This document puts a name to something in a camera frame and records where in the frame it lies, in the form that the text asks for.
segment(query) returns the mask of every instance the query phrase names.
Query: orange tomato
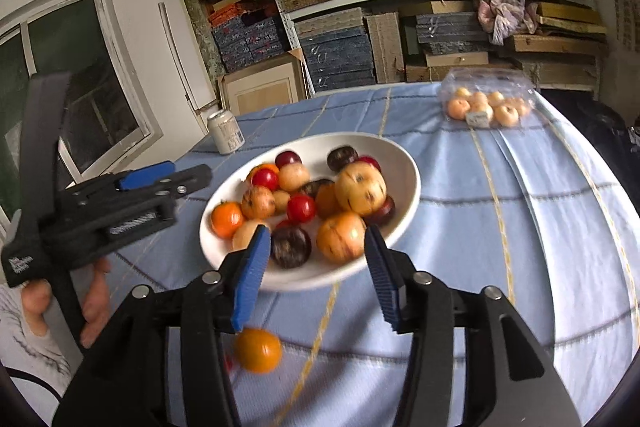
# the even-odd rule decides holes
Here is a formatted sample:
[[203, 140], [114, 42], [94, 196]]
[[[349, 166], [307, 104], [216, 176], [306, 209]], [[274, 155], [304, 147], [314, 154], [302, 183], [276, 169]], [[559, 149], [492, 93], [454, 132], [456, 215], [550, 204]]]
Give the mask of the orange tomato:
[[231, 239], [244, 224], [240, 203], [223, 201], [211, 213], [211, 228], [220, 239]]
[[280, 174], [280, 169], [276, 167], [275, 163], [261, 163], [260, 165], [255, 166], [253, 169], [251, 169], [249, 175], [246, 177], [246, 182], [250, 184], [251, 179], [254, 177], [254, 174], [260, 169], [270, 169], [276, 174]]
[[266, 330], [244, 328], [236, 335], [236, 359], [252, 373], [270, 373], [280, 363], [280, 339]]

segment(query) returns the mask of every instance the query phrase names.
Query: falling fruit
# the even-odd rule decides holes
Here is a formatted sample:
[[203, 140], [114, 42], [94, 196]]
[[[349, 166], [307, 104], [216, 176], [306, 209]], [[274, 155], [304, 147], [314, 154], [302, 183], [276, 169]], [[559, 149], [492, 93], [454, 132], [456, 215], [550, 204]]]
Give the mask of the falling fruit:
[[244, 328], [236, 335], [236, 360], [252, 373], [270, 373], [282, 359], [280, 339], [273, 333], [255, 328]]

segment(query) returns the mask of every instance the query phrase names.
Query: plastic container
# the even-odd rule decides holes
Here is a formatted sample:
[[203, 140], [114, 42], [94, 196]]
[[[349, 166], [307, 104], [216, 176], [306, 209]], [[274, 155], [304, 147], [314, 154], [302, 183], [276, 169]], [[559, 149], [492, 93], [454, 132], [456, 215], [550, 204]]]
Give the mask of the plastic container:
[[475, 128], [521, 126], [535, 108], [533, 83], [519, 70], [452, 68], [438, 99], [448, 119]]

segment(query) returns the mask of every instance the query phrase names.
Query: checkered tablecloth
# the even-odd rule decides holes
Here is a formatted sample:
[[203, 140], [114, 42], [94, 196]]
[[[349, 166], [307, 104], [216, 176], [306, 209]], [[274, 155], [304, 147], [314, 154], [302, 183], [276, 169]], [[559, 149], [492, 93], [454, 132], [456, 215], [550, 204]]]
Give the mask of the checkered tablecloth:
[[[510, 295], [586, 422], [638, 348], [638, 214], [587, 140], [541, 98], [526, 128], [470, 132], [443, 117], [437, 90], [345, 92], [245, 115], [246, 143], [229, 156], [204, 139], [177, 168], [206, 163], [211, 186], [178, 203], [174, 227], [112, 256], [114, 301], [138, 283], [177, 288], [207, 269], [198, 239], [207, 200], [258, 154], [325, 132], [380, 134], [413, 156], [422, 179], [395, 248], [450, 287], [492, 284]], [[314, 291], [261, 293], [251, 323], [281, 338], [284, 357], [269, 375], [233, 370], [243, 425], [391, 425], [411, 338], [383, 322], [367, 271]], [[456, 337], [451, 425], [462, 413], [463, 351]]]

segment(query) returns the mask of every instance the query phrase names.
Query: apple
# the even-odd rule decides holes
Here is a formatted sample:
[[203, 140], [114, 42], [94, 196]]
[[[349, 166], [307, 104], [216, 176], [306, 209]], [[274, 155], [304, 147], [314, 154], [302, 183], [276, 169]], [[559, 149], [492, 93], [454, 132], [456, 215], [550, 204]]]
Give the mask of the apple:
[[488, 103], [474, 102], [471, 104], [469, 112], [484, 112], [486, 119], [491, 123], [494, 119], [494, 109]]
[[453, 94], [456, 98], [464, 98], [465, 100], [471, 96], [471, 91], [466, 89], [466, 87], [459, 87], [456, 89], [456, 92]]
[[246, 247], [248, 247], [249, 243], [254, 237], [255, 229], [258, 228], [258, 225], [264, 225], [271, 231], [269, 223], [261, 219], [251, 219], [249, 221], [245, 221], [244, 225], [236, 230], [236, 233], [231, 240], [231, 250], [244, 250]]
[[335, 182], [335, 197], [344, 210], [368, 216], [386, 200], [386, 183], [373, 165], [355, 162], [347, 165]]
[[469, 97], [469, 103], [489, 103], [489, 99], [482, 91], [476, 91]]
[[240, 204], [247, 219], [266, 219], [276, 213], [276, 201], [273, 193], [260, 185], [249, 188], [242, 196]]
[[511, 105], [516, 109], [520, 117], [527, 116], [531, 112], [531, 105], [523, 98], [507, 98], [504, 100], [504, 105]]
[[500, 105], [504, 101], [504, 95], [500, 91], [494, 91], [486, 98], [491, 107]]
[[287, 192], [295, 192], [311, 179], [309, 171], [302, 163], [288, 163], [280, 169], [280, 188]]
[[462, 98], [452, 98], [447, 103], [447, 114], [453, 120], [465, 120], [465, 115], [469, 111], [470, 104]]
[[513, 127], [518, 123], [520, 115], [513, 105], [502, 104], [495, 108], [495, 119], [505, 127]]
[[345, 264], [364, 253], [366, 226], [355, 212], [342, 212], [327, 219], [318, 229], [316, 245], [331, 263]]

